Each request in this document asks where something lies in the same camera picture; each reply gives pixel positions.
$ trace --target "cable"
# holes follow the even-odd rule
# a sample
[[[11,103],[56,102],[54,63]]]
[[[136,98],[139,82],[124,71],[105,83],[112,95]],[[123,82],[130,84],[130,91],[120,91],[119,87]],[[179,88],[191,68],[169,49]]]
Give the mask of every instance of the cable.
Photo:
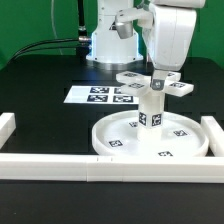
[[[23,47],[22,49],[18,50],[11,57],[11,59],[9,60],[9,62],[7,64],[10,64],[18,55],[28,51],[31,48],[37,47],[37,46],[41,46],[41,45],[45,45],[45,44],[68,43],[68,42],[77,42],[77,41],[79,41],[78,38],[67,38],[67,39],[45,40],[45,41],[40,41],[40,42],[36,42],[36,43],[33,43],[33,44],[29,44],[29,45]]]
[[[77,45],[75,45],[75,46],[55,46],[55,47],[43,47],[43,48],[37,48],[37,49],[32,49],[32,50],[26,50],[26,51],[20,52],[19,54],[17,54],[14,57],[12,57],[10,59],[10,61],[16,60],[22,54],[26,54],[26,53],[30,53],[30,52],[34,52],[34,51],[55,50],[55,49],[59,49],[59,48],[61,48],[61,49],[71,49],[71,48],[76,48],[76,47],[77,47]]]
[[[86,30],[86,26],[85,26],[83,0],[78,0],[78,18],[79,18],[79,36],[86,36],[87,30]]]
[[[58,39],[58,35],[56,32],[56,27],[55,27],[55,19],[54,19],[54,0],[51,0],[51,26],[52,26],[52,30],[53,30],[53,34],[54,34],[54,38]]]

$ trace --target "white block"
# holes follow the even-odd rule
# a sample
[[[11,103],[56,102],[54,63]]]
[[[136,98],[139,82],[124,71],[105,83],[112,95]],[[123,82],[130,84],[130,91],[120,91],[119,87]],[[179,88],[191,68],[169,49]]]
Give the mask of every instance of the white block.
[[[201,126],[209,138],[209,146],[215,156],[224,156],[224,132],[212,116],[203,116]]]
[[[14,113],[3,113],[0,116],[0,149],[16,129]]]
[[[98,156],[97,162],[88,163],[87,181],[122,181],[122,163],[116,163],[111,156]]]
[[[180,78],[181,78],[181,73],[169,72],[166,80],[178,82],[178,81],[180,81]]]
[[[194,90],[194,85],[166,80],[163,92],[182,97]]]
[[[144,76],[144,75],[141,75],[141,74],[135,73],[135,72],[126,71],[126,72],[118,73],[116,75],[116,79],[117,79],[118,82],[125,83],[125,84],[129,84],[129,83],[133,83],[133,82],[141,82],[143,80],[148,80],[149,84],[150,84],[151,77],[150,76]]]
[[[211,157],[132,159],[124,164],[123,181],[224,183],[223,162]]]
[[[91,156],[0,154],[0,179],[86,181]]]
[[[141,97],[147,94],[151,90],[150,85],[146,82],[133,82],[127,85],[121,86],[121,92],[135,96]]]

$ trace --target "green background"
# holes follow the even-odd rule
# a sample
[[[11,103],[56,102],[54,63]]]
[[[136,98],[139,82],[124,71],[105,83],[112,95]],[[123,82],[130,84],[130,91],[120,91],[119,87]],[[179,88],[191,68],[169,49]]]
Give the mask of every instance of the green background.
[[[91,34],[97,24],[97,0],[84,2],[86,25]],[[0,68],[20,48],[33,42],[54,39],[51,3],[51,0],[0,1]],[[207,0],[205,7],[197,10],[197,13],[189,56],[213,59],[224,68],[224,1]],[[76,0],[55,0],[54,15],[58,38],[78,36]],[[140,48],[144,52],[142,40]],[[60,54],[59,50],[41,53]],[[75,54],[75,51],[63,50],[62,53]]]

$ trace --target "white circular tray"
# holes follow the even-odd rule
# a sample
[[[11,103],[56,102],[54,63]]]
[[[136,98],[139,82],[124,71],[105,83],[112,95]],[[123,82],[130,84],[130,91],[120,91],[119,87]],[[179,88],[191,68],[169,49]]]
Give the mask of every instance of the white circular tray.
[[[138,111],[125,111],[99,120],[92,130],[93,147],[99,155],[205,156],[208,138],[201,126],[184,116],[164,112],[161,140],[137,139]]]

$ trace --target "black cable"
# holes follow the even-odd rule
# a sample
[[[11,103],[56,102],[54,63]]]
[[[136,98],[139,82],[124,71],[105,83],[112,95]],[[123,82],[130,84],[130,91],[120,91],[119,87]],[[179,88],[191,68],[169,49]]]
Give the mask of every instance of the black cable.
[[[77,41],[79,41],[78,38],[76,38],[76,39],[74,39],[74,38],[67,38],[67,39],[44,40],[44,41],[36,42],[36,43],[33,43],[33,44],[29,44],[26,47],[23,47],[20,50],[18,50],[15,54],[13,54],[13,56],[11,57],[11,59],[9,60],[9,62],[7,64],[10,64],[21,53],[27,52],[27,50],[29,50],[31,48],[34,48],[34,47],[37,47],[37,46],[40,46],[40,45],[57,44],[57,43],[68,43],[68,42],[77,42]]]
[[[83,0],[78,0],[78,16],[79,16],[79,36],[86,36],[87,30],[86,30],[86,26],[85,26]]]
[[[32,49],[32,50],[27,50],[27,51],[23,51],[20,52],[20,54],[15,55],[14,57],[12,57],[10,59],[10,61],[7,64],[10,64],[12,61],[16,60],[18,57],[20,57],[22,54],[26,54],[26,53],[30,53],[30,52],[34,52],[34,51],[41,51],[41,50],[55,50],[58,48],[62,48],[62,49],[71,49],[71,48],[76,48],[77,46],[56,46],[56,47],[43,47],[43,48],[37,48],[37,49]]]

